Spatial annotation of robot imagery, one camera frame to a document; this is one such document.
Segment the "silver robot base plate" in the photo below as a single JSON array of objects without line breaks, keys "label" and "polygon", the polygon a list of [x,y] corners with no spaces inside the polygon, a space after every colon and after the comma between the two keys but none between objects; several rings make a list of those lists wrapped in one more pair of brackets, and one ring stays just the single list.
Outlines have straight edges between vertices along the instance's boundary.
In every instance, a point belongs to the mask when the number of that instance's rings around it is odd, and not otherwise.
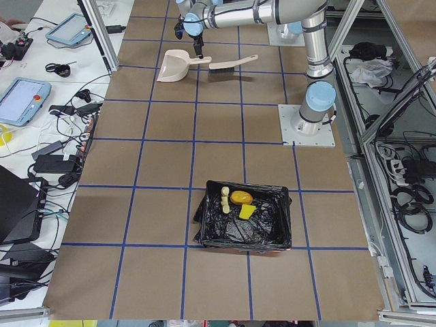
[{"label": "silver robot base plate", "polygon": [[309,123],[300,116],[300,105],[279,104],[278,110],[284,146],[324,148],[336,146],[327,112],[321,122]]}]

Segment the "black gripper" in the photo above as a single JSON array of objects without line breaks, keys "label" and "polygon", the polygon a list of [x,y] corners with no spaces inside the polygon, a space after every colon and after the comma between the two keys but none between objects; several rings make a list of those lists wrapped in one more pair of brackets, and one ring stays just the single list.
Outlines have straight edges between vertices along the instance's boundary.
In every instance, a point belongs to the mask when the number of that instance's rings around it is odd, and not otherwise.
[{"label": "black gripper", "polygon": [[203,37],[202,34],[199,34],[195,37],[193,37],[193,48],[195,53],[198,55],[202,55],[202,48],[204,46],[204,41],[203,41]]}]

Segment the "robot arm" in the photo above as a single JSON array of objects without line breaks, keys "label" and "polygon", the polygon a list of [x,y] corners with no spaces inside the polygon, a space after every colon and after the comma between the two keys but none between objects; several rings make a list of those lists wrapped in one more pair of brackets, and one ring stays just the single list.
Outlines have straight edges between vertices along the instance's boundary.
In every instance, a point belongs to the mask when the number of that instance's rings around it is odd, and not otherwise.
[{"label": "robot arm", "polygon": [[326,42],[326,1],[274,1],[276,23],[300,21],[307,56],[308,86],[305,99],[291,118],[294,129],[304,136],[314,136],[323,125],[325,114],[337,96],[332,86],[334,67]]},{"label": "robot arm", "polygon": [[202,58],[203,32],[240,25],[264,24],[274,18],[274,1],[177,1],[180,12],[174,34],[193,40],[197,57]]}]

